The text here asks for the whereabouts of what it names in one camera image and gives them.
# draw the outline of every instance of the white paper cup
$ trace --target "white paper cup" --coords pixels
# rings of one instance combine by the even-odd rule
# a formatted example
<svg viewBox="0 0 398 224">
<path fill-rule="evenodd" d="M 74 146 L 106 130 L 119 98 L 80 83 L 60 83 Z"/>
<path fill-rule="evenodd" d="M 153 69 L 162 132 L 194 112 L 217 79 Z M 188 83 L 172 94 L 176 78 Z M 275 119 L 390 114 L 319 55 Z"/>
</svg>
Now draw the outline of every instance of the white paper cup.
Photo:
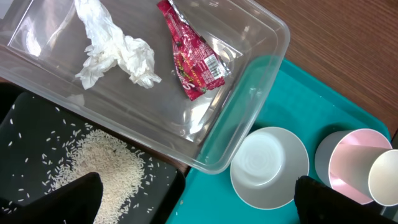
<svg viewBox="0 0 398 224">
<path fill-rule="evenodd" d="M 383 206 L 398 204 L 398 150 L 340 144 L 330 172 Z"/>
<path fill-rule="evenodd" d="M 231 181 L 248 205 L 270 210 L 293 200 L 296 180 L 309 168 L 303 142 L 286 129 L 268 127 L 245 138 L 231 163 Z"/>
</svg>

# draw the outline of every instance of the pink paper cup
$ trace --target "pink paper cup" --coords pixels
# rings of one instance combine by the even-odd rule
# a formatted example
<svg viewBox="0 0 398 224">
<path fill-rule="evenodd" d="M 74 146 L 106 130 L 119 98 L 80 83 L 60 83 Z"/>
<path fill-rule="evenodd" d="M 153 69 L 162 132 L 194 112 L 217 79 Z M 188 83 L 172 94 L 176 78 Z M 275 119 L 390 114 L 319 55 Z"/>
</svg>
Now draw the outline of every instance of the pink paper cup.
<svg viewBox="0 0 398 224">
<path fill-rule="evenodd" d="M 340 144 L 392 149 L 389 140 L 383 134 L 372 129 L 338 131 L 327 136 L 318 146 L 315 154 L 315 170 L 325 185 L 362 205 L 372 202 L 371 197 L 333 175 L 331 170 L 332 162 L 335 162 L 333 153 Z"/>
</svg>

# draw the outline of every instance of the black tray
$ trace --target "black tray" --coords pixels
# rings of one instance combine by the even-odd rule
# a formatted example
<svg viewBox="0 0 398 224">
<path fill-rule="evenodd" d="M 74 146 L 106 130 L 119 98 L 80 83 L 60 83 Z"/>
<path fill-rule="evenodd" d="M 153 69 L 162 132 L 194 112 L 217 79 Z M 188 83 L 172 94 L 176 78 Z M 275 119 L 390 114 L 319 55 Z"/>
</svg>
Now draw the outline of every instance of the black tray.
<svg viewBox="0 0 398 224">
<path fill-rule="evenodd" d="M 21 92 L 22 90 L 10 84 L 0 85 L 0 97 L 7 99 L 0 107 L 0 119 L 4 118 L 0 125 L 0 183 L 7 183 L 0 184 L 0 198 L 6 199 L 0 200 L 0 207 L 8 207 L 8 201 L 23 206 L 42 197 L 49 189 L 42 185 L 42 181 L 48 179 L 47 171 L 50 167 L 53 170 L 58 160 L 66 156 L 62 143 L 71 138 L 73 130 L 80 129 L 80 134 L 88 134 L 91 131 L 85 127 L 85 123 L 91 123 L 84 118 L 59 106 L 58 111 L 53 103 L 31 93 Z M 126 141 L 132 152 L 138 149 L 146 151 L 109 130 L 101 129 Z M 42 163 L 43 153 L 52 160 L 53 165 L 46 166 Z M 146 185 L 146 180 L 143 180 L 144 189 L 140 189 L 135 197 L 131 198 L 129 213 L 123 215 L 120 223 L 165 223 L 185 188 L 185 178 L 178 169 L 147 152 L 141 155 L 141 158 L 146 162 L 146 180 L 150 180 L 149 174 L 155 177 L 150 185 Z M 30 194 L 30 198 L 27 198 L 26 192 Z M 136 203 L 139 203 L 139 206 L 133 209 Z M 152 207 L 152 211 L 147 213 L 147 209 Z"/>
</svg>

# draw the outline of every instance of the paper cup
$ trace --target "paper cup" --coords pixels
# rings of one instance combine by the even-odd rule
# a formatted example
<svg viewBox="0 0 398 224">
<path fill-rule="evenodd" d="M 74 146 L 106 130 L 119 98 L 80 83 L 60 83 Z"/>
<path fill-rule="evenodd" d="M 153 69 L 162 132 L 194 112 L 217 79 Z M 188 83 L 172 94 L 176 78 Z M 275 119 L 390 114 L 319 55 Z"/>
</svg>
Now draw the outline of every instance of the paper cup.
<svg viewBox="0 0 398 224">
<path fill-rule="evenodd" d="M 315 170 L 325 185 L 360 204 L 364 205 L 372 202 L 373 199 L 371 197 L 363 194 L 358 189 L 347 184 L 337 175 L 331 173 L 330 166 L 332 155 L 336 147 L 340 144 L 391 149 L 392 147 L 389 140 L 384 137 L 383 134 L 372 129 L 338 131 L 327 136 L 318 146 L 315 154 Z"/>
<path fill-rule="evenodd" d="M 330 172 L 383 206 L 398 204 L 398 150 L 340 144 Z"/>
<path fill-rule="evenodd" d="M 243 202 L 271 210 L 293 200 L 297 179 L 309 169 L 303 142 L 289 130 L 268 127 L 245 138 L 231 163 L 231 181 Z"/>
</svg>

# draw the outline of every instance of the wrapper barcode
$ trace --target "wrapper barcode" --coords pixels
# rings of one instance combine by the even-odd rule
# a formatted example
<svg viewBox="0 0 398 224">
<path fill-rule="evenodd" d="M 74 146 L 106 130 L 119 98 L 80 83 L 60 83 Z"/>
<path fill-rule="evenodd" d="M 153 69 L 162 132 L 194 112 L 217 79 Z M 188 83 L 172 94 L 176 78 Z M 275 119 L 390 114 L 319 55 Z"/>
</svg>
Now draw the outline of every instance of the wrapper barcode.
<svg viewBox="0 0 398 224">
<path fill-rule="evenodd" d="M 214 79 L 218 79 L 219 77 L 224 76 L 223 73 L 220 71 L 219 63 L 214 54 L 205 58 L 205 63 L 207 65 L 207 67 L 209 68 L 209 71 L 213 75 Z"/>
</svg>

